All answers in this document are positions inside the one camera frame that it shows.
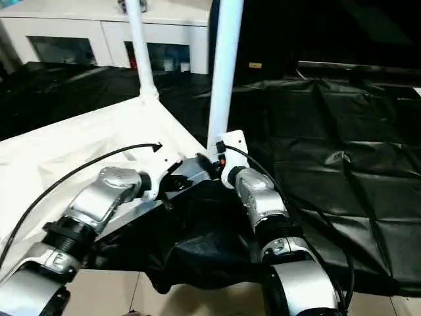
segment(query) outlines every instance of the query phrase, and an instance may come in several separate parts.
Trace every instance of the white metal frame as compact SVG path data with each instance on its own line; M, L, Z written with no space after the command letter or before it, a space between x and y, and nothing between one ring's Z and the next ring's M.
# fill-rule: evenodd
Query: white metal frame
M133 46L139 78L143 86L140 96L157 95L157 93L149 93L156 91L156 87L152 79L151 63L143 34L139 1L126 0L126 3L134 38ZM221 0L220 2L207 142L211 153L214 153L215 143L220 140L228 127L243 4L244 0Z

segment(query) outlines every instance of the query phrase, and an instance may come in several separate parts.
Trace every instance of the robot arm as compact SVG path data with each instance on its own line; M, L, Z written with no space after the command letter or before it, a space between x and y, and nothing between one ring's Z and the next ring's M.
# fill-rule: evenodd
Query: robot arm
M218 151L225 155L222 183L234 189L243 205L268 265L262 280L268 315L339 315L334 287L291 219L274 183L249 167L242 131L225 134Z
M0 315L61 315L71 282L117 207L151 189L146 173L107 167L83 189L0 283Z

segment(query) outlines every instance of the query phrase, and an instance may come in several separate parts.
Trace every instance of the tiled floor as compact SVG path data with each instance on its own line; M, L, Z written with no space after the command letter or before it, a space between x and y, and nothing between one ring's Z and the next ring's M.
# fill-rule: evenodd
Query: tiled floor
M241 283L222 290L173 286L158 294L143 273L84 270L68 286L72 299L64 316L121 316L131 309L150 316L264 316L257 284ZM350 316L416 316L421 301L355 294Z

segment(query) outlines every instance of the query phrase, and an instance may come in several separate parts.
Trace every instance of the black fabric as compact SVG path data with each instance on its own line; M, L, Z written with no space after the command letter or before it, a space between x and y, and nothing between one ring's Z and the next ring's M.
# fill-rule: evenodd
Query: black fabric
M161 103L206 141L207 76L156 77ZM30 64L0 85L0 138L138 94L135 70ZM289 210L346 286L344 243L356 290L421 295L421 99L414 90L324 81L262 81L233 90L230 130L274 173ZM257 281L257 243L237 198L208 181L95 245L87 267L146 271L171 284L214 288ZM315 210L341 232L330 236Z

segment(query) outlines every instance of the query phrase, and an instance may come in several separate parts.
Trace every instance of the white cabinet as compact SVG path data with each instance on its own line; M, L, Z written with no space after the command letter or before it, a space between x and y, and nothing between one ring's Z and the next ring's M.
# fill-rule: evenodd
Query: white cabinet
M53 18L2 18L1 21L23 64L60 60L71 63L70 59L75 57L68 52L75 47L86 52L81 58L87 63L91 59L98 66L112 65L100 21Z
M153 70L208 72L211 5L150 1L142 20ZM0 19L22 63L136 64L130 25L117 0L24 0L0 10Z
M130 67L130 49L132 41L130 25L127 22L102 22L111 59L114 66ZM145 38L148 43L186 46L189 52L189 64L192 72L207 74L208 68L208 29L202 26L144 24ZM153 45L149 45L149 54L154 66Z

